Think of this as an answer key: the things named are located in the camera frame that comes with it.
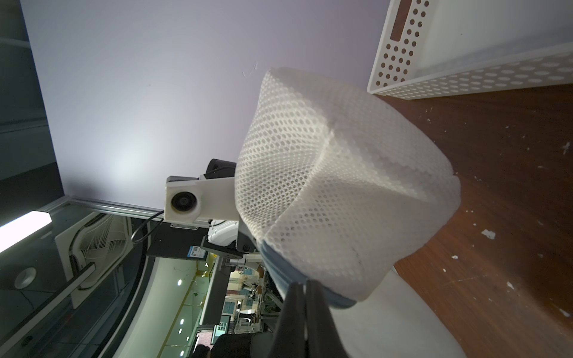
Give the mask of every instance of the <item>white paint speck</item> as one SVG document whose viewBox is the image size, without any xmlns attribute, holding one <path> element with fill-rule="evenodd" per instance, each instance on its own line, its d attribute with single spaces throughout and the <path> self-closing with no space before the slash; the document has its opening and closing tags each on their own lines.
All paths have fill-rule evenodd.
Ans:
<svg viewBox="0 0 573 358">
<path fill-rule="evenodd" d="M 571 142 L 568 141 L 564 146 L 561 147 L 563 149 L 563 155 L 567 154 L 567 151 L 569 150 L 570 146 L 571 146 Z"/>
<path fill-rule="evenodd" d="M 571 317 L 571 314 L 569 314 L 569 312 L 567 312 L 566 310 L 564 310 L 564 309 L 560 309 L 560 308 L 559 308 L 559 307 L 557 307 L 557 305 L 556 305 L 556 304 L 554 304 L 554 303 L 552 303 L 552 305 L 553 305 L 553 306 L 555 306 L 555 308 L 556 308 L 556 309 L 560 310 L 560 311 L 561 311 L 561 313 L 562 313 L 562 314 L 563 314 L 565 317 L 567 317 L 567 318 Z"/>
<path fill-rule="evenodd" d="M 567 317 L 567 318 L 571 317 L 571 315 L 569 314 L 569 312 L 567 312 L 566 310 L 560 309 L 560 308 L 559 308 L 559 310 L 561 311 L 561 313 L 562 313 L 565 317 Z"/>
<path fill-rule="evenodd" d="M 481 232 L 483 235 L 485 235 L 488 239 L 491 240 L 495 240 L 496 239 L 496 233 L 494 233 L 493 231 L 489 231 L 489 230 L 484 230 Z"/>
</svg>

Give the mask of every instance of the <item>person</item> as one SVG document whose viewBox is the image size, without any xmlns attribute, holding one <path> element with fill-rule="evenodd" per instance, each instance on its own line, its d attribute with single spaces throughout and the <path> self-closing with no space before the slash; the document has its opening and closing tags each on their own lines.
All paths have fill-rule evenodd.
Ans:
<svg viewBox="0 0 573 358">
<path fill-rule="evenodd" d="M 210 358 L 211 349 L 206 345 L 199 344 L 195 347 L 191 358 Z"/>
<path fill-rule="evenodd" d="M 250 358 L 251 340 L 255 334 L 226 333 L 217 338 L 212 349 L 202 344 L 197 345 L 191 358 Z"/>
</svg>

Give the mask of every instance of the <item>computer monitor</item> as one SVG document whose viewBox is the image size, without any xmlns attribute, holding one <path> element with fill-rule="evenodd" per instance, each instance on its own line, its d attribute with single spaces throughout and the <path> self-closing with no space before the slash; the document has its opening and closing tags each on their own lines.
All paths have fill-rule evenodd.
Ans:
<svg viewBox="0 0 573 358">
<path fill-rule="evenodd" d="M 215 267 L 213 267 L 211 283 L 209 283 L 199 325 L 217 325 L 221 322 L 221 313 L 223 312 L 227 286 L 231 276 L 231 267 L 226 266 L 225 261 L 226 258 L 221 256 L 218 256 L 215 260 Z"/>
<path fill-rule="evenodd" d="M 223 315 L 219 319 L 221 322 L 215 325 L 213 328 L 213 335 L 211 337 L 211 344 L 215 344 L 217 338 L 224 335 L 229 331 L 229 323 L 231 322 L 231 316 Z"/>
</svg>

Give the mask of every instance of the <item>blue fabric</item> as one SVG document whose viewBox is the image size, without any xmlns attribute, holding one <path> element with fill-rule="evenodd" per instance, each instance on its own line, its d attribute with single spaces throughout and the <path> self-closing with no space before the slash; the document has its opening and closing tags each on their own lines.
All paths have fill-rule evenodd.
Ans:
<svg viewBox="0 0 573 358">
<path fill-rule="evenodd" d="M 270 276 L 273 278 L 274 284 L 277 285 L 279 291 L 287 292 L 291 283 L 299 282 L 305 284 L 309 279 L 268 246 L 266 242 L 260 245 L 259 250 L 262 259 L 265 261 L 266 268 L 269 270 Z M 356 304 L 356 301 L 341 296 L 331 291 L 328 287 L 324 288 L 324 296 L 328 305 L 334 308 L 350 308 Z"/>
</svg>

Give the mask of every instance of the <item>wooden table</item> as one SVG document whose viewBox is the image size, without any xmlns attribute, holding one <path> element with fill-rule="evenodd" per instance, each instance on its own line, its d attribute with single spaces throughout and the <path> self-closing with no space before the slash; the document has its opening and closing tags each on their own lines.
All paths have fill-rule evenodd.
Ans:
<svg viewBox="0 0 573 358">
<path fill-rule="evenodd" d="M 400 276 L 468 357 L 573 356 L 573 85 L 381 98 L 462 184 L 459 210 Z"/>
</svg>

